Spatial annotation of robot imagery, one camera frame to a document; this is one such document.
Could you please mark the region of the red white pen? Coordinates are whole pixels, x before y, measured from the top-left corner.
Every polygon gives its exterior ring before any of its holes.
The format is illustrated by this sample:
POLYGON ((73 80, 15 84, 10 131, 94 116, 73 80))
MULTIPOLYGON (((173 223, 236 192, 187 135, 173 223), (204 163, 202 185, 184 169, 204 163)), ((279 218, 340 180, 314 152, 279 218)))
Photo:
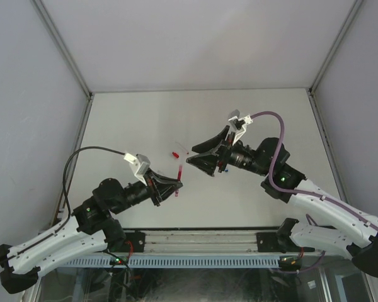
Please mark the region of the red white pen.
MULTIPOLYGON (((180 164, 180 165, 179 165, 179 168, 178 168, 178 175, 177 175, 177 180, 178 180, 178 181, 181 181, 181 175, 182 175, 182 172, 183 172, 183 165, 180 164)), ((177 189, 177 190, 175 191, 175 197, 178 197, 178 195, 179 195, 179 189, 177 189)))

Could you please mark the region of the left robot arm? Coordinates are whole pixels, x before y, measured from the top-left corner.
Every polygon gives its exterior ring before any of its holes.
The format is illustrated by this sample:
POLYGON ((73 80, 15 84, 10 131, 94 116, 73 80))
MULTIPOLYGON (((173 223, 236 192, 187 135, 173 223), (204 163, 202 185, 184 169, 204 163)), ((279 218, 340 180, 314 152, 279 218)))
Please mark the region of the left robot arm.
POLYGON ((182 186, 180 180, 152 170, 144 181, 126 187, 114 178, 103 180, 90 198, 52 228, 16 246, 0 245, 1 286, 9 294, 20 293, 80 256, 121 249, 126 234, 114 216, 148 199, 160 206, 182 186))

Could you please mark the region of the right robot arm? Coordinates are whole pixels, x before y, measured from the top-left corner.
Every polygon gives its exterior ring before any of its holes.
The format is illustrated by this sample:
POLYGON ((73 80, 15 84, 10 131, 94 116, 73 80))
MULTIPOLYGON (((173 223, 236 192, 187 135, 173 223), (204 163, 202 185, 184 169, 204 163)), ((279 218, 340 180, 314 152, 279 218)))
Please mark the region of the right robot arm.
POLYGON ((209 176, 227 165, 265 177, 261 183, 274 199, 303 209, 324 221, 306 225, 287 218, 276 232, 287 247, 307 247, 350 259, 362 272, 378 278, 378 217, 334 198, 286 163, 290 157, 277 137, 264 139, 257 149, 244 145, 226 126, 217 136, 192 147, 186 162, 209 176))

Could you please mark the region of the aluminium rail frame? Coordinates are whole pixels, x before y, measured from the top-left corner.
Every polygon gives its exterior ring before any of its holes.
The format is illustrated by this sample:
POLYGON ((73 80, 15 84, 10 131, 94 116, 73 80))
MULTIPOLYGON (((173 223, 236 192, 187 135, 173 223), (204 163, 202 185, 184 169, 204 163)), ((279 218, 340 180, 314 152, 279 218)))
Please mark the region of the aluminium rail frame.
POLYGON ((372 243, 371 234, 348 236, 338 230, 297 224, 295 230, 285 231, 134 231, 124 236, 106 239, 102 231, 94 235, 82 233, 67 243, 99 241, 111 252, 173 253, 173 252, 259 252, 286 253, 314 252, 326 250, 340 254, 337 249, 351 246, 352 250, 362 249, 372 243))

